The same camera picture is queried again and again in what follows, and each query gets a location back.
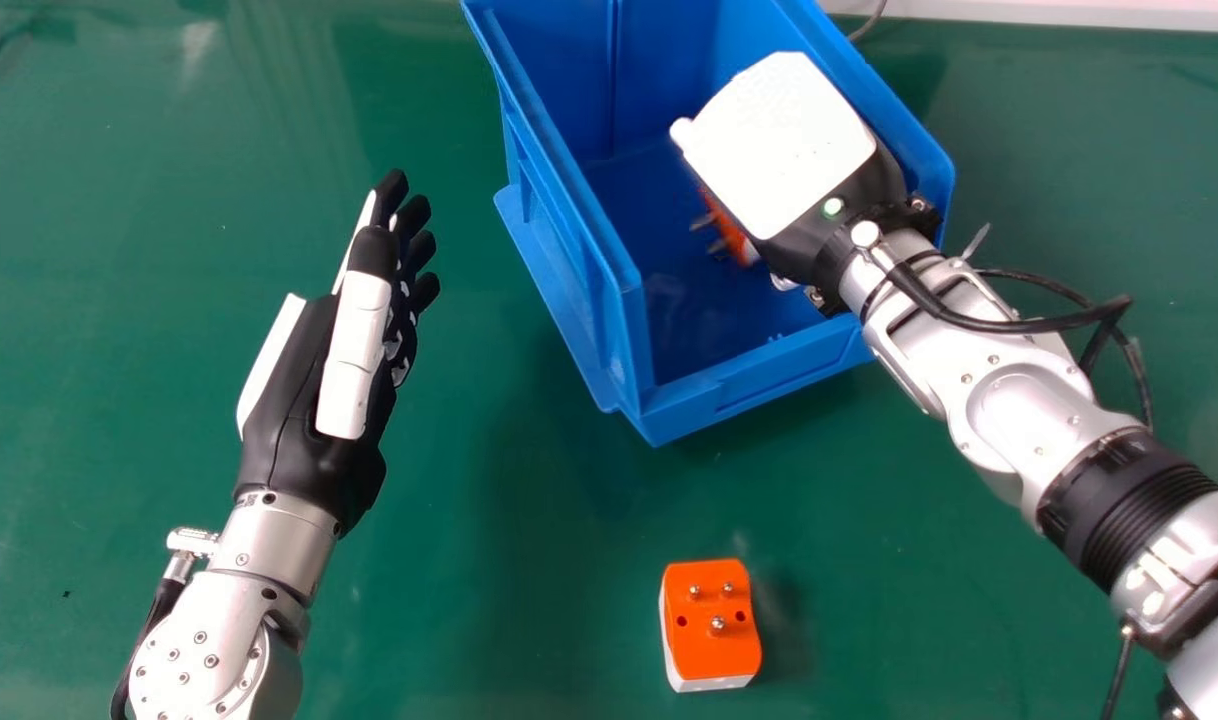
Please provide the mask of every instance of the bin bottom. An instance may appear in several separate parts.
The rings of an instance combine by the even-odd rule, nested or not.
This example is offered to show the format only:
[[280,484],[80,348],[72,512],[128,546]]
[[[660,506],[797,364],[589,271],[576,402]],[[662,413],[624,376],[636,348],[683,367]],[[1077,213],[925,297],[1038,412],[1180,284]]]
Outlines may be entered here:
[[719,235],[691,231],[706,206],[665,138],[583,172],[644,283],[659,386],[825,322],[803,292],[773,290],[764,266],[708,255]]

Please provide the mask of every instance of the robotic hand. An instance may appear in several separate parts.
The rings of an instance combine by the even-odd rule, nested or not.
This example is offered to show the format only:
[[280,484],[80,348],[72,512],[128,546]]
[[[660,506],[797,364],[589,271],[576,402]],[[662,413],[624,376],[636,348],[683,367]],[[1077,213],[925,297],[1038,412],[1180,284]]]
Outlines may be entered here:
[[[238,404],[244,441],[222,534],[178,528],[112,720],[297,711],[307,610],[336,543],[373,507],[379,441],[440,292],[426,197],[400,171],[368,192],[329,295],[289,295]],[[192,575],[196,560],[205,570]]]
[[[801,54],[737,77],[672,139],[780,290],[851,311],[875,357],[999,497],[1110,593],[1124,648],[1167,662],[1160,711],[1218,720],[1218,486],[1161,446],[1144,418],[1097,404],[1089,370],[1129,298],[1021,319],[983,273],[933,246],[942,224],[896,161]],[[1033,275],[1009,273],[1030,279]],[[1058,333],[1097,324],[1079,364]]]

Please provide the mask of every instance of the blue plastic bin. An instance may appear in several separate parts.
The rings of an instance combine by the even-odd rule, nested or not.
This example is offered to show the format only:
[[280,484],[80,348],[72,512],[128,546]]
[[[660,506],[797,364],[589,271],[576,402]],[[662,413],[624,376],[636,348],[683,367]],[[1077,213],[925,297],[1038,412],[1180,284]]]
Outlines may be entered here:
[[777,50],[828,74],[946,213],[946,152],[814,0],[463,0],[495,68],[501,218],[596,404],[659,446],[870,361],[769,270],[706,255],[674,119]]

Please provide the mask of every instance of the gray cable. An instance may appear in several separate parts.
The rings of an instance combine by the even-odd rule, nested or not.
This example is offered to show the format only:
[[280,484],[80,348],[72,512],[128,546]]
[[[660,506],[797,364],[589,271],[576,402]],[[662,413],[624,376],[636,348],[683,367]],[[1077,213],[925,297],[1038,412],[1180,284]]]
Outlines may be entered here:
[[884,6],[888,4],[889,0],[879,0],[879,5],[875,6],[873,13],[871,13],[871,17],[867,18],[865,23],[862,23],[862,27],[856,28],[851,33],[848,33],[848,40],[850,41],[861,40],[861,37],[866,35],[866,33],[868,33],[870,29],[875,27],[875,23],[878,22],[879,16],[884,13]]

